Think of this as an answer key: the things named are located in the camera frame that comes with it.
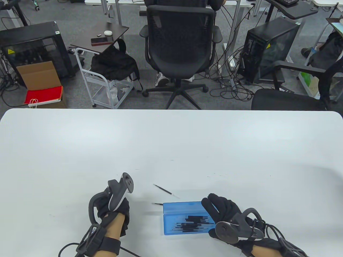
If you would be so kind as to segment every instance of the black backpack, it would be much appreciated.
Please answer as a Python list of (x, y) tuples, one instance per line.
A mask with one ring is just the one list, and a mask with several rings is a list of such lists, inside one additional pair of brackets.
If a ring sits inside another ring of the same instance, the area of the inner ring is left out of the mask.
[(338, 32), (332, 32), (319, 51), (311, 55), (308, 65), (327, 70), (337, 61), (343, 51), (343, 38)]
[(103, 75), (108, 80), (123, 80), (129, 77), (132, 81), (139, 81), (139, 70), (135, 59), (126, 54), (126, 44), (121, 38), (117, 40), (119, 50), (114, 46), (108, 47), (101, 54), (95, 54), (92, 58), (92, 71)]

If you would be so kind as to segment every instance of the black office chair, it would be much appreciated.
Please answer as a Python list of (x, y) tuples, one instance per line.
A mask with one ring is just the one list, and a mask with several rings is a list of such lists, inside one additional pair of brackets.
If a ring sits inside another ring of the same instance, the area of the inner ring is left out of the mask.
[(148, 25), (139, 33), (145, 38), (145, 59), (153, 69), (170, 78), (172, 85), (146, 89), (143, 96), (148, 97), (149, 92), (172, 92), (165, 109), (177, 95), (182, 95), (201, 110), (185, 90), (202, 87), (206, 93), (208, 87), (205, 84), (188, 85), (181, 79), (206, 71), (213, 64), (215, 45), (223, 40), (220, 29), (214, 26), (214, 11), (151, 5), (147, 7), (146, 15)]
[[(252, 103), (252, 110), (276, 111), (326, 111), (330, 110), (330, 85), (335, 73), (342, 70), (343, 57), (331, 65), (327, 70), (294, 63), (277, 61), (272, 71), (275, 89), (259, 89), (256, 91)], [(289, 70), (309, 73), (319, 79), (318, 90), (320, 99), (310, 96), (297, 95), (279, 91), (280, 84), (276, 78), (276, 71), (285, 68)]]

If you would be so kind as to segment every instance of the cardboard box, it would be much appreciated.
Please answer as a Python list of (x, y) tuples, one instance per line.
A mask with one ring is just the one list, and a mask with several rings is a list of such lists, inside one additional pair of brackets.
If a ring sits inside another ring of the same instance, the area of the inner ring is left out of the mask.
[[(41, 62), (17, 67), (28, 90), (42, 90), (61, 86), (56, 69), (52, 63)], [(60, 102), (38, 105), (37, 108), (67, 108), (66, 99), (63, 97)]]

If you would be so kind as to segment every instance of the blue plastic box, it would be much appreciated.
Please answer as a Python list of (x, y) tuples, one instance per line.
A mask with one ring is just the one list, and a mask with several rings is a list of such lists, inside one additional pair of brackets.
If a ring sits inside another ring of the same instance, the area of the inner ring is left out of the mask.
[(165, 235), (207, 233), (215, 227), (214, 221), (201, 205), (201, 202), (164, 203), (163, 225)]

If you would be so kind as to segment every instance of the keyboard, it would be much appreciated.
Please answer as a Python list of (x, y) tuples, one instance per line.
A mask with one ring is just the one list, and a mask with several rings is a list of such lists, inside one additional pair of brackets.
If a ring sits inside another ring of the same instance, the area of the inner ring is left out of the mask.
[(278, 2), (280, 4), (282, 4), (283, 6), (291, 6), (296, 4), (297, 2), (299, 2), (299, 0), (275, 0), (275, 2)]

